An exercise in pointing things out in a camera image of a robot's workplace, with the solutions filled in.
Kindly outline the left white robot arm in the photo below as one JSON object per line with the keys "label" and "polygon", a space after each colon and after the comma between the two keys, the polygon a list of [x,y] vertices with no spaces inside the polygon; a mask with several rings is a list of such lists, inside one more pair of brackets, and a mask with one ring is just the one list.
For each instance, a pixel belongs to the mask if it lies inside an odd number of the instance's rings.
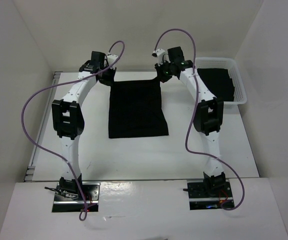
{"label": "left white robot arm", "polygon": [[91,59],[79,69],[78,82],[74,83],[61,99],[51,104],[53,128],[60,138],[61,156],[67,166],[59,180],[57,191],[65,197],[77,200],[84,195],[82,173],[79,166],[79,140],[85,128],[81,106],[90,90],[97,82],[108,77],[112,80],[116,73],[114,62],[118,55],[93,51]]}

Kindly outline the black skirt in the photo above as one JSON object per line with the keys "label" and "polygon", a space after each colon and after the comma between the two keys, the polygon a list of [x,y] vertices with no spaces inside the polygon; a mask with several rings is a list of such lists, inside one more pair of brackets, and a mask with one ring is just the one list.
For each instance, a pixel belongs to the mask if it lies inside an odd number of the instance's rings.
{"label": "black skirt", "polygon": [[145,138],[169,135],[156,79],[116,81],[110,87],[108,137]]}

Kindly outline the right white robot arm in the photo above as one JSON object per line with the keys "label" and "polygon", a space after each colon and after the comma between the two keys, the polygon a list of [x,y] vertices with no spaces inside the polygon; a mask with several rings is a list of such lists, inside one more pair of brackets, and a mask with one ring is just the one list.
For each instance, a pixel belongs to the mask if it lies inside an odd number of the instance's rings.
{"label": "right white robot arm", "polygon": [[191,192],[216,197],[226,184],[226,175],[219,161],[219,135],[223,123],[224,102],[217,98],[198,75],[191,60],[185,60],[181,47],[173,47],[167,51],[158,48],[152,53],[157,58],[155,69],[157,79],[167,82],[177,77],[189,90],[196,106],[190,127],[199,133],[207,161],[203,169],[203,185],[193,188]]}

